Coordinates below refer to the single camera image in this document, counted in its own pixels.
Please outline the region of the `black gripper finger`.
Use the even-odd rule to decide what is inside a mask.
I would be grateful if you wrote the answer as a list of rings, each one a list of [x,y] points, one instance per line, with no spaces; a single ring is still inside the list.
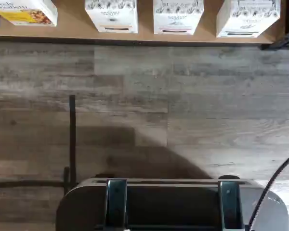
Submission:
[[[222,230],[244,230],[239,184],[218,182],[218,196]]]
[[[105,231],[126,229],[127,180],[109,179],[106,184]]]

